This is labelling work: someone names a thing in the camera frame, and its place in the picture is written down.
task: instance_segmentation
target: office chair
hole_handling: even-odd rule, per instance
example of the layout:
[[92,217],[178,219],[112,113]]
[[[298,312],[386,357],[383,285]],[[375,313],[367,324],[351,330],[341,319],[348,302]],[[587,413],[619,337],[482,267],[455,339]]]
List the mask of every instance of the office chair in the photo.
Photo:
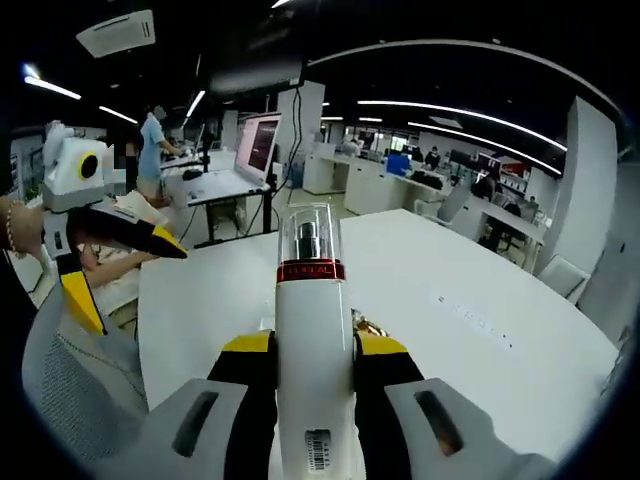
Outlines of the office chair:
[[582,295],[591,278],[560,255],[554,255],[546,267],[538,274],[538,280],[562,295],[574,305]]
[[[22,360],[25,394],[44,423],[69,453],[89,471],[133,442],[144,415],[125,410],[76,357],[58,334],[64,302],[60,284],[42,304],[29,332]],[[104,318],[109,336],[123,335],[111,358],[123,370],[139,368],[132,339]]]
[[428,205],[435,202],[425,202],[416,199],[413,203],[413,211],[422,218],[431,220],[443,227],[450,228],[454,217],[462,210],[462,207],[467,203],[470,196],[471,190],[461,183],[456,185],[451,194],[442,201],[442,206],[438,209],[435,216],[427,212]]

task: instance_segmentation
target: barcode sticker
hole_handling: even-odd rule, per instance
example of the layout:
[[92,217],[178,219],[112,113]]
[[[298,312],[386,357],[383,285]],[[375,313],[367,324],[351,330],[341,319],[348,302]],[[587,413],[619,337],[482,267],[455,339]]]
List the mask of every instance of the barcode sticker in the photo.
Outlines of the barcode sticker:
[[329,430],[307,430],[307,466],[309,473],[322,473],[331,466],[331,432]]

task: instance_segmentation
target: white chair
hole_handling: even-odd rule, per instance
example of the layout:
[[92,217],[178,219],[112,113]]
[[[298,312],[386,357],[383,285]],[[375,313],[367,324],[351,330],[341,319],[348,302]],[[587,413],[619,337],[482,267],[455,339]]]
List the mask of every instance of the white chair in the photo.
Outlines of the white chair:
[[[427,220],[436,222],[438,225],[449,228],[453,223],[453,218],[462,209],[464,204],[467,203],[470,196],[471,190],[469,190],[469,187],[463,184],[458,184],[451,194],[444,200],[425,202],[424,200],[416,199],[413,202],[413,212],[422,218],[426,218]],[[442,202],[442,205],[435,212],[435,215],[428,211],[431,205],[440,202]]]
[[538,280],[574,305],[590,278],[589,274],[567,262],[560,255],[554,255],[544,270],[538,274]]

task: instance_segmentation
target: ceiling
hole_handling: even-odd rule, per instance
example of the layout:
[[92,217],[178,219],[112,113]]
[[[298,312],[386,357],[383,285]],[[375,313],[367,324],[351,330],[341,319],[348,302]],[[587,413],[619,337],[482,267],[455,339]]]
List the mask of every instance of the ceiling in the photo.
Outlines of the ceiling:
[[[199,55],[206,58],[214,51],[222,32],[270,15],[273,2],[215,2],[215,7],[209,7],[195,0],[60,0],[38,5],[39,14],[29,16],[29,35],[23,35],[15,52],[18,93],[13,124],[34,125],[61,118],[68,124],[119,128],[126,122],[100,112],[97,105],[139,119],[142,107],[150,101],[159,101],[170,117],[181,122],[199,89]],[[576,16],[540,7],[491,11],[485,5],[473,10],[407,0],[293,0],[288,7],[300,10],[306,60],[413,39],[499,44],[570,70],[604,92],[617,107],[566,75],[529,59],[486,48],[421,45],[383,48],[308,67],[305,78],[326,85],[325,100],[330,106],[325,115],[343,116],[347,121],[379,117],[385,127],[405,129],[408,121],[437,125],[429,119],[433,115],[453,118],[465,133],[544,157],[561,167],[559,150],[493,122],[425,109],[359,106],[357,101],[420,102],[481,112],[564,143],[567,112],[578,94],[616,121],[620,149],[634,143],[640,75],[631,67],[631,50],[637,42],[632,20],[626,20],[629,16],[624,12],[599,9]],[[94,59],[75,39],[96,23],[145,8],[154,12],[155,45]],[[33,62],[43,79],[80,93],[83,99],[76,102],[23,85],[18,73],[22,62]],[[211,96],[205,96],[203,105],[199,109],[220,106]],[[244,99],[234,108],[261,111],[264,97]]]

